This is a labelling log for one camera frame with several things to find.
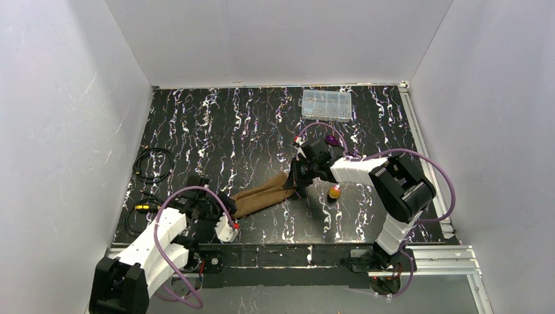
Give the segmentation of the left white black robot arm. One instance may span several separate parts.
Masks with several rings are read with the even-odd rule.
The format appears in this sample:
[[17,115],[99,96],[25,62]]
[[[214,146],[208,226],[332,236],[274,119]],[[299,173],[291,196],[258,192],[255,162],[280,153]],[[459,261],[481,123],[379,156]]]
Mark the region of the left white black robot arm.
[[194,309],[204,306],[197,288],[181,271],[193,245],[182,233],[198,209],[215,221],[219,241],[234,241],[238,224],[232,218],[235,201],[209,189],[209,180],[191,176],[187,186],[168,196],[153,221],[123,251],[104,256],[96,265],[89,313],[146,313],[151,298],[164,288],[174,299]]

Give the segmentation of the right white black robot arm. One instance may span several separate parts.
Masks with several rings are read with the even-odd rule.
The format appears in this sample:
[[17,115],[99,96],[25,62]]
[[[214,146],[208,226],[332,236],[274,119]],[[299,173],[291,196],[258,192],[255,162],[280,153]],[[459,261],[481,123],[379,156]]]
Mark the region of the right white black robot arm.
[[363,184],[377,192],[387,212],[382,231],[371,251],[344,261],[352,266],[366,264],[372,269],[384,270],[396,262],[406,237],[437,195],[407,150],[387,153],[384,157],[356,158],[332,155],[331,147],[324,140],[305,142],[291,160],[283,187],[307,187],[316,178],[335,184]]

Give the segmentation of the purple spoon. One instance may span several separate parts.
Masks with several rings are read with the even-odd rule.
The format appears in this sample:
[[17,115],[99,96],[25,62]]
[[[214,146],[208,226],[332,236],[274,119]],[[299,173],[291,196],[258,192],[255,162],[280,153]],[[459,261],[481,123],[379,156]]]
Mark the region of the purple spoon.
[[332,147],[337,147],[340,145],[339,140],[337,140],[337,138],[333,135],[326,135],[325,142]]

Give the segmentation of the brown burlap napkin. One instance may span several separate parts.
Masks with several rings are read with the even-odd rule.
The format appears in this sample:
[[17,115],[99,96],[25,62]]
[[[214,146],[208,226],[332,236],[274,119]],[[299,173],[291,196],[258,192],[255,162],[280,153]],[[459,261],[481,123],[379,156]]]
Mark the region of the brown burlap napkin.
[[287,177],[288,174],[285,172],[278,173],[258,187],[242,190],[231,196],[230,198],[235,201],[236,206],[232,218],[245,217],[291,197],[295,193],[294,188],[283,187]]

